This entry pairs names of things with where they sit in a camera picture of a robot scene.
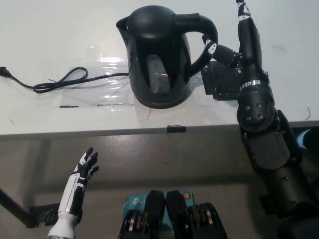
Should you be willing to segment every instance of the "black cable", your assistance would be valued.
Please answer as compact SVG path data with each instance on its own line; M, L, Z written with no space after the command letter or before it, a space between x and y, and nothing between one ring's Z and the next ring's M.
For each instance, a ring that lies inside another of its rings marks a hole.
M4 66L0 67L0 76L4 76L6 78L11 78L14 81L18 82L23 87L28 88L28 89L32 89L36 93L45 93L45 92L53 91L55 89L65 87L65 86L71 86L71 85L81 84L81 83L90 82L90 81L96 81L96 80L115 77L115 76L128 76L130 74L131 68L132 68L132 65L131 65L128 73L114 73L114 74L110 74L110 75L104 75L104 76L98 76L98 77L86 79L89 75L88 70L84 67L76 67L76 68L72 69L71 71L69 71L61 80L59 80L57 82L41 83L41 84L37 84L35 86L29 86L29 85L26 85L25 83L22 83L20 80L18 80L16 77L14 77ZM84 71L85 75L79 79L65 81L73 72L78 71L78 70Z

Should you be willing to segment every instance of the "kettle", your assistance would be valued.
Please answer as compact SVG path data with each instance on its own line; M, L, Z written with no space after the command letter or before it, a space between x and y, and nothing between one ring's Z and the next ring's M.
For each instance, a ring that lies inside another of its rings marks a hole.
M185 33L203 33L218 42L213 22L195 14L175 14L163 6L144 6L119 20L116 27L128 55L129 78L135 97L143 105L164 109L178 105L191 76L208 64L207 47L191 64Z

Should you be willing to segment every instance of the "gray floor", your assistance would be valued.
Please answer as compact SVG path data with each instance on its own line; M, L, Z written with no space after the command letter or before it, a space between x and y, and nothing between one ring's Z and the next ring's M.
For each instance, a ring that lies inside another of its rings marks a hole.
M100 171L88 185L78 239L116 239L125 198L150 189L189 189L196 203L212 202L230 239L275 238L278 221L260 207L264 187L250 167L237 128L0 141L0 187L26 209L57 203L89 146L99 152ZM44 239L49 229L26 229L0 207L1 238Z

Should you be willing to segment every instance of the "tabletop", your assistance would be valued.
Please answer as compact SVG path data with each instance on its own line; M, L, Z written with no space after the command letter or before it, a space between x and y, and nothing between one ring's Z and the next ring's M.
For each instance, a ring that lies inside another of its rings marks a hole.
M246 3L260 33L263 68L269 72L276 108L292 126L318 126L319 1ZM77 66L87 67L89 76L112 66L127 72L126 49L115 23L152 4L210 18L219 43L238 51L235 0L12 0L1 4L0 65L29 85L59 80ZM201 35L187 37L195 61L203 49ZM36 94L0 78L0 137L159 133L167 132L168 125L195 131L237 124L237 103L207 96L200 75L191 79L189 97L165 110L141 105L124 84L127 79L109 80L122 85L113 89L118 88L118 95L127 91L125 99L111 99L107 91L112 84L106 80ZM61 107L70 102L80 106Z

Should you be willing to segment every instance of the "transparent plastic wrap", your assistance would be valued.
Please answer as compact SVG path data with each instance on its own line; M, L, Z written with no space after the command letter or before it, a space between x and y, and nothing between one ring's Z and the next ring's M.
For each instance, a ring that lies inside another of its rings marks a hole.
M106 58L105 61L92 62L85 68L89 78L113 73L127 73L127 62ZM70 79L83 75L82 71L72 74ZM61 107L133 105L134 97L128 76L110 77L88 83L65 87Z

